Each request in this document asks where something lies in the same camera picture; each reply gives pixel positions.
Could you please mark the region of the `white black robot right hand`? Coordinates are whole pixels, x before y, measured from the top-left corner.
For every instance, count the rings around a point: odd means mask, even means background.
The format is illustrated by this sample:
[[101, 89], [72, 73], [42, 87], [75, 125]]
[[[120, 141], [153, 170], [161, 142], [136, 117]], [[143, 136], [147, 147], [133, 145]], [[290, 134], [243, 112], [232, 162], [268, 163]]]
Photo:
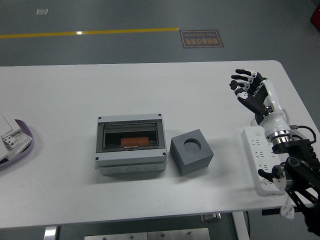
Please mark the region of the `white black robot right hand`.
[[259, 72], [236, 69], [229, 86], [237, 100], [254, 113], [256, 123], [263, 127], [267, 140], [291, 137], [285, 111], [271, 80]]

